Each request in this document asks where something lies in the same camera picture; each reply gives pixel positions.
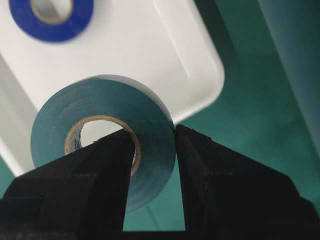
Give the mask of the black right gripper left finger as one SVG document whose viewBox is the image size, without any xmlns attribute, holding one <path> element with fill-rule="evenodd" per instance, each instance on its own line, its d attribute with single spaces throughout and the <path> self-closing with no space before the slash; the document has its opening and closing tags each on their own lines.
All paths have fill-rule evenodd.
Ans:
<svg viewBox="0 0 320 240">
<path fill-rule="evenodd" d="M 16 177 L 0 201 L 1 232 L 121 232 L 134 151 L 119 130 Z"/>
</svg>

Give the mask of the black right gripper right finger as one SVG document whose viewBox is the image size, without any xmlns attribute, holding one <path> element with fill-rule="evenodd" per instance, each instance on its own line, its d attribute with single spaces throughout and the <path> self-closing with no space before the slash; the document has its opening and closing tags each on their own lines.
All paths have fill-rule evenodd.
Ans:
<svg viewBox="0 0 320 240">
<path fill-rule="evenodd" d="M 319 232 L 314 205 L 287 175 L 181 124 L 175 144 L 187 232 Z"/>
</svg>

